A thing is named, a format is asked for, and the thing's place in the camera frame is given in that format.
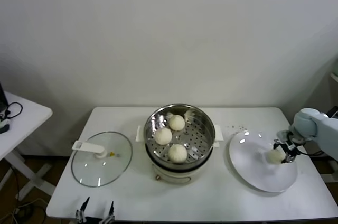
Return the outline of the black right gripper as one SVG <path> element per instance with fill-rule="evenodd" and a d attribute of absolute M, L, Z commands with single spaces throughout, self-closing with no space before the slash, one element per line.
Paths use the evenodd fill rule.
<path fill-rule="evenodd" d="M 284 157 L 281 161 L 281 164 L 292 163 L 294 162 L 295 158 L 301 154 L 293 143 L 288 144 L 288 142 L 280 142 L 278 139 L 275 139 L 273 149 L 275 150 L 278 147 L 281 147 L 284 152 Z"/>

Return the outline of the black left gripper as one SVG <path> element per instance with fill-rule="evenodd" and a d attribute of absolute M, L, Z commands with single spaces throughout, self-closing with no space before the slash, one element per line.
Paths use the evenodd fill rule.
<path fill-rule="evenodd" d="M 90 197 L 86 199 L 86 201 L 82 204 L 80 209 L 76 211 L 76 221 L 81 224 L 100 224 L 100 223 L 113 223 L 115 221 L 114 215 L 114 201 L 112 201 L 108 215 L 104 218 L 94 218 L 94 217 L 86 217 L 85 209 L 90 200 Z"/>

